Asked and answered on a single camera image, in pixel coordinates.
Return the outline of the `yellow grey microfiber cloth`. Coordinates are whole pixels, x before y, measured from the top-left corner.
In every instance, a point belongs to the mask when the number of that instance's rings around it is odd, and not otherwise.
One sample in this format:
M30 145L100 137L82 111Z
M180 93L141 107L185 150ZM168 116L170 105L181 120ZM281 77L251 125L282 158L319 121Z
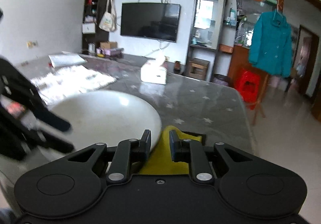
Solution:
M148 160L139 171L140 175L184 175L188 174L189 166L187 163L175 163L171 159L169 133L175 130L180 139L197 140L205 145L205 134L181 131L177 127L170 125L162 131L157 145L152 150Z

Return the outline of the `large white bowl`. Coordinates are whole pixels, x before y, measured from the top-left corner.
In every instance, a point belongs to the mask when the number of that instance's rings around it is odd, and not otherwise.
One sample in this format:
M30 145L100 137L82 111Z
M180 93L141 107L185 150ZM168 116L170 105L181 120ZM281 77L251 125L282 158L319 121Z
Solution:
M140 139L151 131L151 148L158 143L162 122L143 99L119 91L99 90L74 95L55 104L51 111L71 124L62 137L81 150L94 143L109 147L120 141Z

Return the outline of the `papers on table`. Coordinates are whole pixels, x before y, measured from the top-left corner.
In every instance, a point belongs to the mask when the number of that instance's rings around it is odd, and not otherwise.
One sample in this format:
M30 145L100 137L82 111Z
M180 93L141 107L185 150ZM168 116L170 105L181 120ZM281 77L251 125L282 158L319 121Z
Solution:
M84 64L87 61L79 55L71 54L59 54L59 55L49 55L50 63L54 68L69 67L73 65Z

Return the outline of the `white patterned towel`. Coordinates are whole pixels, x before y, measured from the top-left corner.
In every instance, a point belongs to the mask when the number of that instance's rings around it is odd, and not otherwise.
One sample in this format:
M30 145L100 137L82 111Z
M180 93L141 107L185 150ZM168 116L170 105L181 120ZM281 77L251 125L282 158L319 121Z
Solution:
M46 76L31 79L46 105L56 104L67 97L94 91L114 82L116 78L111 75L82 65L64 67Z

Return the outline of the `dark waste basket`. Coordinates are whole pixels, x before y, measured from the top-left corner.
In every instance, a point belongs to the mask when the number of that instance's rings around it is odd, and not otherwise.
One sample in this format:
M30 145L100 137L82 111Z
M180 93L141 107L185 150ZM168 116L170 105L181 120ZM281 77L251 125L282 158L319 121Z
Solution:
M214 74L212 82L215 84L220 84L227 87L230 86L230 78L228 76L221 75L221 74Z

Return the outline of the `white tissue box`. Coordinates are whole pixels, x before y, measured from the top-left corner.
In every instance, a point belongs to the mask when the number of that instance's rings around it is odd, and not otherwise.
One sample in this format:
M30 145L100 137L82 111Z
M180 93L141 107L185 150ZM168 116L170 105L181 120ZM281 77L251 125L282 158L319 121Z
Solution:
M147 61L140 69L140 79L144 83L166 85L167 68L153 60Z

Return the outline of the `small wooden stool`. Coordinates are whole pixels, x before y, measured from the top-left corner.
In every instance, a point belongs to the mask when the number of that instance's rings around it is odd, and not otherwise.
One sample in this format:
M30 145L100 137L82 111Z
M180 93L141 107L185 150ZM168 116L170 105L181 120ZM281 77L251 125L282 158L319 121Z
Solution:
M204 81L207 77L209 64L210 64L209 61L206 61L203 59L199 59L199 58L191 59L188 65L187 76L197 80Z

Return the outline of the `red plastic stool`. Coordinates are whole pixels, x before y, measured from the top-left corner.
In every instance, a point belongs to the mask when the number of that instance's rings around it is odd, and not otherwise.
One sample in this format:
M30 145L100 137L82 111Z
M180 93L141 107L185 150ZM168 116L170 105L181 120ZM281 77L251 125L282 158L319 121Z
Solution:
M251 110L254 110L255 102L258 99L260 81L260 75L251 70L241 68L233 83L234 88L240 93L244 102L249 104Z

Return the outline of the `cardboard box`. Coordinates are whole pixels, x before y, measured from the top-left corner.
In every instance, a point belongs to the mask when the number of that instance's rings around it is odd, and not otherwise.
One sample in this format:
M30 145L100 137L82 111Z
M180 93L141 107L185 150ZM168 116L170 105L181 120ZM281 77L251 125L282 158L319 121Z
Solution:
M117 47L117 42L100 42L101 49L116 49Z

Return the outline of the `wooden counter cabinet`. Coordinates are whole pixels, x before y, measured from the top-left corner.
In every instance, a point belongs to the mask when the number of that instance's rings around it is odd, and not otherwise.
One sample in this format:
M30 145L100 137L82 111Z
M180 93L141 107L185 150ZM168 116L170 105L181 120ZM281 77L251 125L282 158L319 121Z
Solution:
M233 53L231 55L230 66L228 70L228 78L233 84L240 68L250 68L251 64L248 61L249 49L243 46L234 45Z

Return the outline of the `canvas tote bag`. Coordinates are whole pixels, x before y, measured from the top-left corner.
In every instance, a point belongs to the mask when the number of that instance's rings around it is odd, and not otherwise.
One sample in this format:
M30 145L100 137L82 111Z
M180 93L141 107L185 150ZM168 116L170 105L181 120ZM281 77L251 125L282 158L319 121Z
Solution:
M116 30L116 10L113 0L107 0L106 11L99 23L99 28L106 32Z

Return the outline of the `dark shelf unit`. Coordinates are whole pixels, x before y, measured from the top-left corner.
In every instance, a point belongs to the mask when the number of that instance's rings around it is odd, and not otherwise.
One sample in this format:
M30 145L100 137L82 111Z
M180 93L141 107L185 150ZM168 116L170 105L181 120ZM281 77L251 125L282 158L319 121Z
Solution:
M109 33L99 28L107 0L84 0L82 17L82 53L94 55L100 43L109 41Z

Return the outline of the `teal hanging jacket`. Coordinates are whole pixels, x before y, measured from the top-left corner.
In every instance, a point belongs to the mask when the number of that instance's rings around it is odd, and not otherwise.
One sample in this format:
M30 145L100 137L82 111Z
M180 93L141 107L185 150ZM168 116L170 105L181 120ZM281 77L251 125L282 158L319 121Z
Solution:
M254 26L249 63L271 76L289 77L292 68L292 29L279 11L264 12Z

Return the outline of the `glass display cabinet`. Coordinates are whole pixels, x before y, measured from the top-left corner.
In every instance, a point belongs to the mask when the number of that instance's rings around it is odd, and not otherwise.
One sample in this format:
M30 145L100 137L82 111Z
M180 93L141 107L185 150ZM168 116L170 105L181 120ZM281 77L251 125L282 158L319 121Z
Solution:
M225 0L194 0L186 65L194 58L207 61L206 81L213 74L224 10Z

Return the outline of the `wall mounted black television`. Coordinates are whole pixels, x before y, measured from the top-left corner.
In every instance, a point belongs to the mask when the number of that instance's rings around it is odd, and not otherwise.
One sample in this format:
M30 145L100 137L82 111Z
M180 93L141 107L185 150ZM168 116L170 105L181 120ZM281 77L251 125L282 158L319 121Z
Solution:
M123 3L120 34L175 42L181 6L174 3Z

